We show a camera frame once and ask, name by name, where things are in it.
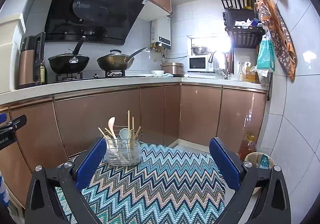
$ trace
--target black glass range hood panel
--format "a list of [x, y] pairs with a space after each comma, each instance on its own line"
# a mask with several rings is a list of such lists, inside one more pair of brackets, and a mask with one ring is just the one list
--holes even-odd
[[52, 0], [46, 41], [87, 41], [123, 45], [144, 0]]

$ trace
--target chevron pattern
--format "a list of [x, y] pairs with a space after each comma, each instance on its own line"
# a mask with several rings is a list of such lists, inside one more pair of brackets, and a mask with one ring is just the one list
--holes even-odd
[[[104, 158], [81, 192], [103, 224], [207, 224], [224, 210], [225, 184], [210, 155], [141, 143], [138, 165]], [[77, 223], [61, 188], [58, 197]]]

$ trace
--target white countertop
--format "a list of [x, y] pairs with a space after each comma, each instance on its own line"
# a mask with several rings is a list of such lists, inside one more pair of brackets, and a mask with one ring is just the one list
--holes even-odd
[[186, 83], [202, 83], [222, 86], [235, 86], [242, 88], [266, 90], [266, 87], [260, 84], [250, 82], [233, 81], [225, 79], [217, 79], [212, 76], [195, 76], [191, 77], [125, 77], [125, 78], [101, 78], [86, 79], [79, 81], [60, 82], [48, 85], [34, 86], [24, 89], [12, 90], [0, 94], [0, 105], [13, 103], [30, 98], [73, 92], [79, 90], [97, 89], [122, 85], [140, 85], [152, 83], [170, 83], [170, 82], [186, 82]]

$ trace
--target tile floor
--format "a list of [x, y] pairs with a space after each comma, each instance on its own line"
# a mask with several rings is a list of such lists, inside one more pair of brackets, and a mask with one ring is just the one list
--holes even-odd
[[[173, 149], [177, 149], [177, 150], [183, 150], [186, 152], [191, 152], [191, 153], [199, 153], [199, 154], [204, 154], [204, 155], [210, 155], [209, 153], [206, 153], [204, 151], [201, 150], [196, 150], [194, 148], [191, 147], [187, 147], [181, 144], [177, 144], [173, 147]], [[225, 194], [225, 199], [224, 199], [224, 204], [228, 205], [228, 203], [230, 202], [231, 198], [233, 197], [233, 194], [235, 194], [235, 191], [230, 189], [228, 187], [228, 185], [226, 184], [226, 194]], [[244, 214], [242, 215], [241, 219], [239, 220], [238, 224], [244, 224], [247, 222], [251, 211], [256, 203], [256, 200], [258, 198], [259, 192], [257, 192], [256, 194], [252, 195], [251, 200], [248, 203], [247, 208], [244, 211]]]

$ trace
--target trash can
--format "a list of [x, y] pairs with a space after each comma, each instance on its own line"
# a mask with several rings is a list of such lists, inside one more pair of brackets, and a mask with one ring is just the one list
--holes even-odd
[[[262, 155], [266, 155], [266, 154], [264, 154], [264, 153], [259, 153], [259, 152], [250, 153], [250, 154], [248, 154], [248, 155], [245, 157], [244, 161], [249, 161], [249, 162], [252, 163], [256, 168], [258, 168]], [[266, 155], [266, 156], [268, 157], [269, 162], [270, 162], [270, 163], [269, 163], [269, 169], [271, 169], [273, 166], [276, 165], [276, 163], [275, 163], [275, 161], [274, 161], [269, 155]], [[252, 195], [255, 194], [255, 193], [257, 193], [257, 191], [258, 191], [260, 188], [261, 188], [261, 187], [256, 187], [256, 188], [254, 188]]]

